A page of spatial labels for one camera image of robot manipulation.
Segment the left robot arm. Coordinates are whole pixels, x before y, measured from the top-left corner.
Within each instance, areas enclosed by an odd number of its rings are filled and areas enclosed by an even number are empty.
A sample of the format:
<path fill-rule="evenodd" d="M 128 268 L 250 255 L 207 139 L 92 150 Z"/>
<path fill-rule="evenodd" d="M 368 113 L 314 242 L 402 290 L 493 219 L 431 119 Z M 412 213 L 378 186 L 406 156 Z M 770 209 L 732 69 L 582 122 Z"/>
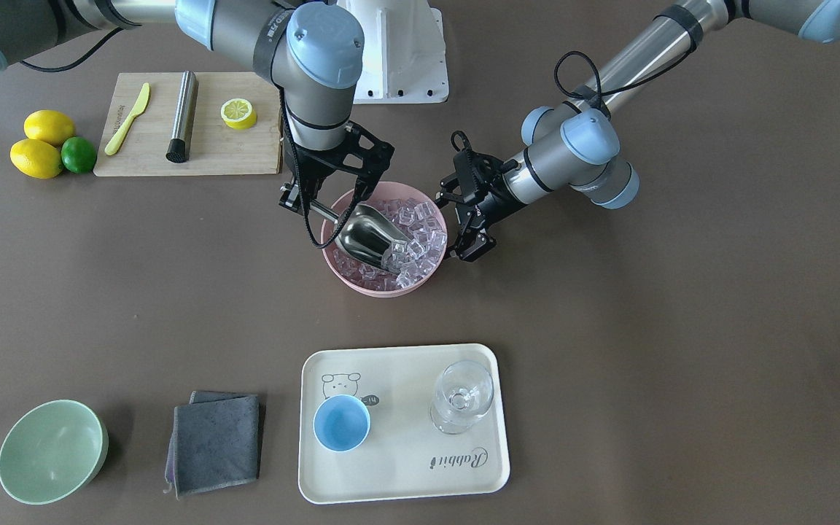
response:
<path fill-rule="evenodd" d="M 488 229 L 562 188 L 586 194 L 594 205 L 619 209 L 639 192 L 639 174 L 621 155 L 611 114 L 644 85 L 679 66 L 704 37 L 734 20 L 748 19 L 829 43 L 840 40 L 840 1 L 677 1 L 606 66 L 589 63 L 592 77 L 563 89 L 558 106 L 541 106 L 521 127 L 524 148 L 502 159 L 476 152 L 459 139 L 454 173 L 440 182 L 435 203 L 456 209 L 450 258 L 473 262 L 494 248 Z"/>

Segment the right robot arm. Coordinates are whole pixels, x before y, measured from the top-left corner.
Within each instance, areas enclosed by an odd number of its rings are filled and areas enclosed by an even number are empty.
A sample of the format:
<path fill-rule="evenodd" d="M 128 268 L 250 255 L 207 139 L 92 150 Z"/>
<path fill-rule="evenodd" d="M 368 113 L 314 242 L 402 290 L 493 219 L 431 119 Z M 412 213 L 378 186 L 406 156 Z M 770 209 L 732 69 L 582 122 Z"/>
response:
<path fill-rule="evenodd" d="M 324 180 L 356 177 L 353 199 L 366 201 L 388 169 L 393 146 L 351 120 L 362 74 L 365 34 L 337 4 L 291 1 L 0 1 L 0 71 L 100 30 L 176 24 L 283 96 L 284 150 L 292 182 L 282 206 L 304 214 Z"/>

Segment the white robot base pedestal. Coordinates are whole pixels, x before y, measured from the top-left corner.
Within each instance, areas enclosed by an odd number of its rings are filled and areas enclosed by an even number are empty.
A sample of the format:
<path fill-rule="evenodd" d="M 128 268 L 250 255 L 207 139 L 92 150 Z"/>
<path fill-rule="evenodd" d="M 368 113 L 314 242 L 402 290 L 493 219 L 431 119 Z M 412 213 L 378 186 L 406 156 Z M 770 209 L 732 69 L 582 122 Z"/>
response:
<path fill-rule="evenodd" d="M 441 12 L 427 1 L 339 1 L 365 43 L 356 104 L 436 104 L 449 96 Z"/>

